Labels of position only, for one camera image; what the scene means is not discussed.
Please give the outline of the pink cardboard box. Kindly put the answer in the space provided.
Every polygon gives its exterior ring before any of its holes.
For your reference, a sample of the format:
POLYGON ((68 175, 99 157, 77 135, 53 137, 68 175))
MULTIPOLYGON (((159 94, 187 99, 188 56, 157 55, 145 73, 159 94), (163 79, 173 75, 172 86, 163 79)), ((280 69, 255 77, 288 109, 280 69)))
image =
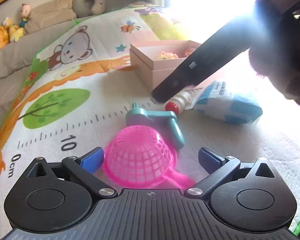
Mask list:
POLYGON ((134 42, 130 44, 130 62, 146 88, 152 91, 185 60, 189 49, 199 46, 190 40, 134 42), (179 59, 157 60, 163 51, 175 53, 179 59))

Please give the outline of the small red white bottle toy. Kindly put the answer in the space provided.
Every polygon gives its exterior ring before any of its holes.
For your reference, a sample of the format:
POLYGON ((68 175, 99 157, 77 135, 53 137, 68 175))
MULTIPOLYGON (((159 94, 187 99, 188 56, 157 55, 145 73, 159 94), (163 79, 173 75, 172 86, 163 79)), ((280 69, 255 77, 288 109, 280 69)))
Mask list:
POLYGON ((165 111, 179 115, 183 111, 191 109, 196 97, 196 90, 181 91, 165 104, 165 111))

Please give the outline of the small doll figure on sofa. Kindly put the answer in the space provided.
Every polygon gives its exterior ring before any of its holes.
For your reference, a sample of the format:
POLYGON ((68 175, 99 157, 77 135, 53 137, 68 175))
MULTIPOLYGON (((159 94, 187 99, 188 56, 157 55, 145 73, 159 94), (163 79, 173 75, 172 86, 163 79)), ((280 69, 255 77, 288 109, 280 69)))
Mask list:
POLYGON ((21 5, 21 12, 20 12, 21 22, 19 24, 19 27, 22 27, 22 28, 25 27, 25 24, 27 23, 30 12, 31 12, 31 6, 29 4, 23 3, 21 5))

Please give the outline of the colourful cartoon play mat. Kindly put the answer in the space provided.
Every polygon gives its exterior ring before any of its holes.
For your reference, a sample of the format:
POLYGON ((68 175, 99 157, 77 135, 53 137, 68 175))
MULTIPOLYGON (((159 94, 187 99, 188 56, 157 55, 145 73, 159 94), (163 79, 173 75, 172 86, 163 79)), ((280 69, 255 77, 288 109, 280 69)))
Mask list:
MULTIPOLYGON (((168 9, 154 9, 148 25, 157 40, 188 40, 196 32, 192 24, 171 24, 168 9)), ((260 77, 243 52, 204 82, 233 83, 248 90, 262 107, 263 114, 253 123, 232 125, 188 109, 178 118, 185 146, 178 154, 176 170, 198 181, 206 172, 197 163, 201 147, 219 154, 234 155, 244 162, 258 157, 268 158, 284 178, 297 201, 297 212, 290 229, 300 233, 300 106, 286 99, 271 81, 260 77)), ((29 163, 37 156, 47 161, 60 161, 70 155, 82 155, 95 147, 106 147, 116 132, 125 126, 125 116, 132 103, 151 111, 164 106, 155 101, 150 91, 129 63, 126 69, 107 72, 103 83, 104 111, 85 119, 67 121, 39 129, 23 129, 18 125, 0 128, 0 239, 11 226, 4 212, 4 199, 29 163)))

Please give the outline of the yellow plush toy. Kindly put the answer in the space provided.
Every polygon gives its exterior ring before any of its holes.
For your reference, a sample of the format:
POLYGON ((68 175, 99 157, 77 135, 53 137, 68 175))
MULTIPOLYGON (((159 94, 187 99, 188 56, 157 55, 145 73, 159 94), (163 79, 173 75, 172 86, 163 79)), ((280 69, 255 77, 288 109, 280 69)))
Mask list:
POLYGON ((25 29, 13 24, 9 17, 6 17, 3 21, 5 30, 8 32, 10 42, 17 42, 19 38, 25 36, 25 29))

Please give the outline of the grey neck pillow plush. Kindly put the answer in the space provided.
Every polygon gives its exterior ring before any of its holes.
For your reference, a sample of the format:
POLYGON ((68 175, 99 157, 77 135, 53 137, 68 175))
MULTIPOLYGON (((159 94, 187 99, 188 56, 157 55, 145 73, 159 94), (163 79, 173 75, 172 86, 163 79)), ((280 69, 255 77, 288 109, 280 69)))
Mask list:
POLYGON ((106 0, 73 0, 72 9, 77 18, 101 15, 106 12, 106 0))

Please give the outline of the teal plastic toy faucet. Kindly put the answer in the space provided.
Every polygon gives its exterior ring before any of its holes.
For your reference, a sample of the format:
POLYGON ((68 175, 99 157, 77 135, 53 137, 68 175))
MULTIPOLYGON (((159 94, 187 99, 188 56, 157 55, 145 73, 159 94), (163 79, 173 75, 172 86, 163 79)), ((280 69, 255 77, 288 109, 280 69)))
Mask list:
POLYGON ((131 109, 126 113, 125 120, 127 126, 143 125, 155 129, 175 150, 181 150, 185 146, 177 116, 172 111, 149 111, 138 107, 137 103, 133 102, 131 109))

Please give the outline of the blue tissue pack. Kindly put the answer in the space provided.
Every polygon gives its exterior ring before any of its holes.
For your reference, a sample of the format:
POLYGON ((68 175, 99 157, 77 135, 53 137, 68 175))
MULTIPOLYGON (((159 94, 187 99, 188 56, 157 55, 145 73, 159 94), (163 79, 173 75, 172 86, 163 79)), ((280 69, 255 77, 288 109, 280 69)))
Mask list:
POLYGON ((255 122, 263 114, 262 107, 248 90, 233 83, 213 81, 196 97, 190 109, 229 124, 255 122))

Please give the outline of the pink plastic strainer basket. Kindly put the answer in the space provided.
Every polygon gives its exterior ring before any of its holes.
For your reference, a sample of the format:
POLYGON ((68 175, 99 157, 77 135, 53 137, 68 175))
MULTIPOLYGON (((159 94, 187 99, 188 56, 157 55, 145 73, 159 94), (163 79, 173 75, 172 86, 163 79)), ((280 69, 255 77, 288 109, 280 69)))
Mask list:
POLYGON ((177 151, 148 126, 129 126, 119 131, 104 150, 106 176, 125 188, 150 189, 170 182, 184 190, 194 185, 177 172, 177 151))

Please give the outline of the beige pillow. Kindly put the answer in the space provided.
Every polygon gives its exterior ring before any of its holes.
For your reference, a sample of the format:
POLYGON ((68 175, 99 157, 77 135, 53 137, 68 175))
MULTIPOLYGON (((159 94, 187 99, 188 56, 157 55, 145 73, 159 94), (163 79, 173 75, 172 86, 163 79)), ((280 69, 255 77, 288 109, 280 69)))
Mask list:
POLYGON ((27 34, 76 19, 72 9, 73 0, 51 0, 33 8, 25 24, 27 34))

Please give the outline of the beige sofa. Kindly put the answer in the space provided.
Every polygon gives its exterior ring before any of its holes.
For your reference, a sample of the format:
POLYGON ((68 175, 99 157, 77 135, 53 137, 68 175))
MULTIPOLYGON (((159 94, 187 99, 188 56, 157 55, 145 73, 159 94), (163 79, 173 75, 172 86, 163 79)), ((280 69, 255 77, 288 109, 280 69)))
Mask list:
POLYGON ((142 9, 67 21, 0 50, 0 128, 39 129, 104 111, 107 72, 129 66, 130 44, 157 36, 142 9))

